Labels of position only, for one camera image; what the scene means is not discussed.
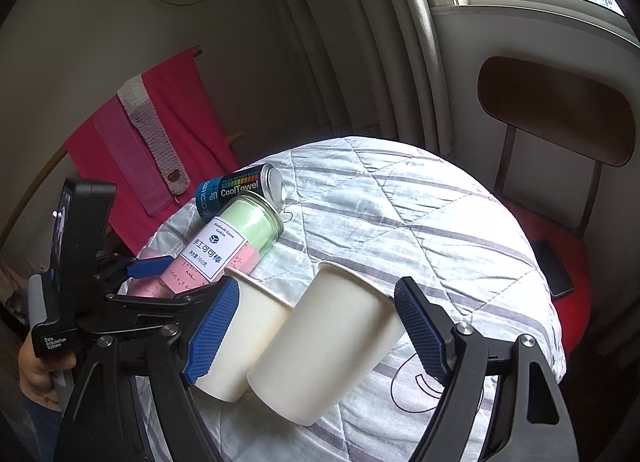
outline wall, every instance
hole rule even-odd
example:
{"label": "wall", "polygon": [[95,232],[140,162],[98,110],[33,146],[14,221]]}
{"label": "wall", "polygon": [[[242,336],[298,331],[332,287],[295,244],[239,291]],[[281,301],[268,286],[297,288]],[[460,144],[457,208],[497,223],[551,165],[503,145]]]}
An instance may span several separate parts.
{"label": "wall", "polygon": [[[317,125],[271,0],[18,0],[0,28],[0,225],[65,138],[131,76],[200,44],[198,70],[242,164],[312,139]],[[38,192],[3,250],[47,265],[70,161]]]}
{"label": "wall", "polygon": [[[622,92],[640,117],[640,52],[612,33],[578,20],[500,6],[436,8],[454,131],[454,162],[487,188],[494,185],[506,126],[478,100],[478,73],[489,56],[530,59],[566,68]],[[569,225],[578,222],[592,161],[516,133],[505,192]],[[594,304],[606,308],[640,269],[640,150],[622,168],[605,166],[585,243]]]}

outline curtain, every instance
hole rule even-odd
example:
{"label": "curtain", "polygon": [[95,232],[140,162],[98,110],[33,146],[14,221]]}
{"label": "curtain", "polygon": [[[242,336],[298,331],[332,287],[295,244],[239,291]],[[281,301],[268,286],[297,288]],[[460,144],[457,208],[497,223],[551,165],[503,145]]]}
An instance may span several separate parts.
{"label": "curtain", "polygon": [[451,153],[449,99],[427,0],[274,0],[326,135]]}

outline white quilted tablecloth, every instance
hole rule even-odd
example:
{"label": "white quilted tablecloth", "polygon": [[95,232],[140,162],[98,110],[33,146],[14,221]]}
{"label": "white quilted tablecloth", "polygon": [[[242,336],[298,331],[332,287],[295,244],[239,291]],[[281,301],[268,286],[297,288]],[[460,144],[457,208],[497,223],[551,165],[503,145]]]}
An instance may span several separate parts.
{"label": "white quilted tablecloth", "polygon": [[[252,277],[295,304],[322,260],[350,267],[389,293],[398,278],[411,276],[453,321],[469,321],[486,337],[532,334],[556,377],[564,375],[558,316],[529,243],[469,175],[424,150],[365,137],[313,143],[262,162],[281,171],[290,213],[284,220],[292,218]],[[148,247],[175,256],[201,226],[192,201]],[[308,428],[287,422],[250,392],[235,404],[194,394],[229,461],[404,462],[441,390],[414,353],[405,335]],[[146,379],[139,389],[156,458],[170,460]],[[495,380],[487,378],[464,460],[478,459],[494,393]]]}

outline cooltowel can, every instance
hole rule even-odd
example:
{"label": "cooltowel can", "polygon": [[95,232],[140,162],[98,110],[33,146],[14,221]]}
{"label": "cooltowel can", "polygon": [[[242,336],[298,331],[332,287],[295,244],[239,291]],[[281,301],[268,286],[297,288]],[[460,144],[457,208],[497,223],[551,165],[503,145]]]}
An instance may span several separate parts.
{"label": "cooltowel can", "polygon": [[204,223],[209,222],[236,195],[252,191],[263,197],[277,212],[284,208],[287,191],[282,175],[273,165],[252,166],[205,181],[196,188],[196,208]]}
{"label": "cooltowel can", "polygon": [[283,231],[273,206],[257,193],[243,191],[180,252],[159,285],[175,295],[218,281],[225,267],[248,274]]}

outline silver bolt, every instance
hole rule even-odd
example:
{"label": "silver bolt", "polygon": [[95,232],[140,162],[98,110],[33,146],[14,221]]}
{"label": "silver bolt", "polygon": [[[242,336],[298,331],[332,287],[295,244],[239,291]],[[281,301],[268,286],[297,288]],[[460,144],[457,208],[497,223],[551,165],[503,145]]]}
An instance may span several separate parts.
{"label": "silver bolt", "polygon": [[530,336],[529,334],[523,334],[522,336],[520,336],[520,341],[526,347],[532,347],[536,345],[535,338],[533,336]]}
{"label": "silver bolt", "polygon": [[160,329],[160,333],[165,337],[175,336],[178,333],[178,326],[175,323],[168,323]]}
{"label": "silver bolt", "polygon": [[113,343],[113,337],[111,336],[100,336],[98,338],[98,347],[107,348],[111,343]]}
{"label": "silver bolt", "polygon": [[456,330],[463,336],[471,336],[474,333],[474,328],[464,321],[456,323]]}

